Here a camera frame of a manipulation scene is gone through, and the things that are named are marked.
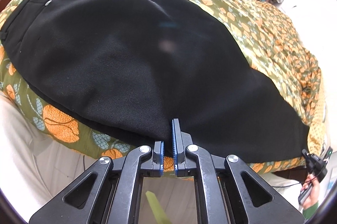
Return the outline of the green right sleeve forearm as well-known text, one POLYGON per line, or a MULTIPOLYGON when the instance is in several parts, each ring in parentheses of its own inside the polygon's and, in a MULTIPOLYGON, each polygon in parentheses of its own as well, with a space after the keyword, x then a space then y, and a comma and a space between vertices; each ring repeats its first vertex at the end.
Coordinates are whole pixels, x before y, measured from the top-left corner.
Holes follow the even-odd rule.
POLYGON ((310 206, 306 209, 303 209, 302 214, 303 214, 305 220, 310 219, 315 214, 318 207, 319 207, 319 203, 317 202, 314 205, 312 205, 312 206, 310 206))

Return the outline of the person's right hand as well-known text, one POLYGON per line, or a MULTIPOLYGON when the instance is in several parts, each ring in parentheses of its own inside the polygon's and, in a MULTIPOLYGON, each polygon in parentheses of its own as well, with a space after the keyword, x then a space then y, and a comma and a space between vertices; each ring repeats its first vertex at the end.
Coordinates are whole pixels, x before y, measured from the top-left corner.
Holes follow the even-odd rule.
POLYGON ((312 185, 312 190, 310 195, 303 202, 303 209, 307 210, 308 208, 314 206, 318 202, 320 183, 318 179, 313 175, 309 174, 302 186, 302 190, 306 190, 310 185, 312 185))

